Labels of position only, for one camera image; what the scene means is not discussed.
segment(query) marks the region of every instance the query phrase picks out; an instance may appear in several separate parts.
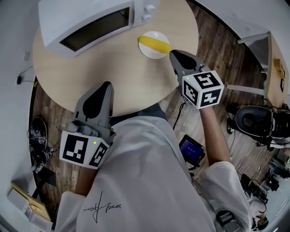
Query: white t-shirt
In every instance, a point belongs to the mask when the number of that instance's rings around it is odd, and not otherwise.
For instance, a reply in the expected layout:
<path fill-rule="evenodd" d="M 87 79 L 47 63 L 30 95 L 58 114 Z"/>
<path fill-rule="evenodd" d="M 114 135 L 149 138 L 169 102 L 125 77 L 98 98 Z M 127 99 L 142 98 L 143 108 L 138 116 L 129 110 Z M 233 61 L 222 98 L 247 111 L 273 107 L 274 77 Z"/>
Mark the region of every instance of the white t-shirt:
<path fill-rule="evenodd" d="M 114 144 L 88 196 L 62 195 L 56 232 L 214 232 L 221 230 L 220 210 L 250 231 L 250 207 L 232 164 L 215 163 L 203 174 L 211 207 L 194 189 L 166 120 L 142 116 L 113 128 Z"/>

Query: dark pants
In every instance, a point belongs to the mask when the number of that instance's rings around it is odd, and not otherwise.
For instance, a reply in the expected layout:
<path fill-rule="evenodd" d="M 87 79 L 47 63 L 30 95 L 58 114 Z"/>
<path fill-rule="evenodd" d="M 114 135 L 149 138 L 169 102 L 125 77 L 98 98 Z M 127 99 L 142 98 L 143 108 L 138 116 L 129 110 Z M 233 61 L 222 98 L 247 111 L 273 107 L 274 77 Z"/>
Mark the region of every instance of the dark pants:
<path fill-rule="evenodd" d="M 152 117 L 159 117 L 159 118 L 163 118 L 163 119 L 167 120 L 165 113 L 162 111 L 159 104 L 156 103 L 156 104 L 154 104 L 146 109 L 143 109 L 141 111 L 138 111 L 138 112 L 135 112 L 132 114 L 127 114 L 127 115 L 118 116 L 118 117 L 112 117 L 110 119 L 110 125 L 113 126 L 119 122 L 126 120 L 126 119 L 134 118 L 134 117 L 138 117 L 138 116 L 152 116 Z"/>

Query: forearm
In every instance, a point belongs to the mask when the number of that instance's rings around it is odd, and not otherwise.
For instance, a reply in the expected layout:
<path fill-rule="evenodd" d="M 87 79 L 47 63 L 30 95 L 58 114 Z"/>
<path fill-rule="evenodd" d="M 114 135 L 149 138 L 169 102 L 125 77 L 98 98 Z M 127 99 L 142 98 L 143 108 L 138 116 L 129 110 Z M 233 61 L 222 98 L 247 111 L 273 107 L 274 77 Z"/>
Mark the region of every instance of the forearm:
<path fill-rule="evenodd" d="M 200 110 L 209 165 L 230 162 L 230 152 L 212 107 Z"/>
<path fill-rule="evenodd" d="M 92 188 L 92 183 L 96 177 L 98 170 L 81 167 L 80 174 L 77 178 L 75 193 L 87 196 Z"/>

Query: microwave oven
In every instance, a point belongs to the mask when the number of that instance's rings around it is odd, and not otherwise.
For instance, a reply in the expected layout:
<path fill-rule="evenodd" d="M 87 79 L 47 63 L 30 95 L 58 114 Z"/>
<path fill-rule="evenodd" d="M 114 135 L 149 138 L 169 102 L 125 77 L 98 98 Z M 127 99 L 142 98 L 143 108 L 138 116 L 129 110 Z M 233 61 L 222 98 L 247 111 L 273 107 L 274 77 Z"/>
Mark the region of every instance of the microwave oven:
<path fill-rule="evenodd" d="M 160 0 L 41 0 L 43 44 L 47 50 L 73 58 L 98 42 L 149 22 L 159 3 Z"/>

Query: wooden desk top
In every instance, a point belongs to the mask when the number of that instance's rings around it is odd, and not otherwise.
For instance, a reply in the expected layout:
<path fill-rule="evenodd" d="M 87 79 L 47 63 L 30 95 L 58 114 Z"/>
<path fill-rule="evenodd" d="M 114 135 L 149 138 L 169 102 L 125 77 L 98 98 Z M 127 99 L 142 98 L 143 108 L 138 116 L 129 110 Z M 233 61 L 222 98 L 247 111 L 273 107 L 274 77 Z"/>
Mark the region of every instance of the wooden desk top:
<path fill-rule="evenodd" d="M 268 35 L 269 41 L 269 62 L 268 74 L 266 81 L 266 98 L 275 107 L 281 107 L 283 103 L 287 103 L 288 85 L 289 85 L 289 70 L 286 66 L 283 55 L 278 47 L 278 44 L 273 37 L 272 33 Z M 278 71 L 274 67 L 274 59 L 280 59 L 283 63 L 285 70 L 284 91 L 281 91 L 280 82 L 281 78 Z"/>
<path fill-rule="evenodd" d="M 145 109 L 166 97 L 177 86 L 169 55 L 145 57 L 137 38 L 147 31 L 160 31 L 172 49 L 196 54 L 198 27 L 185 0 L 160 0 L 148 24 L 130 29 L 66 59 L 44 48 L 38 29 L 33 44 L 33 64 L 44 91 L 62 107 L 74 111 L 78 99 L 99 82 L 114 87 L 113 116 Z"/>

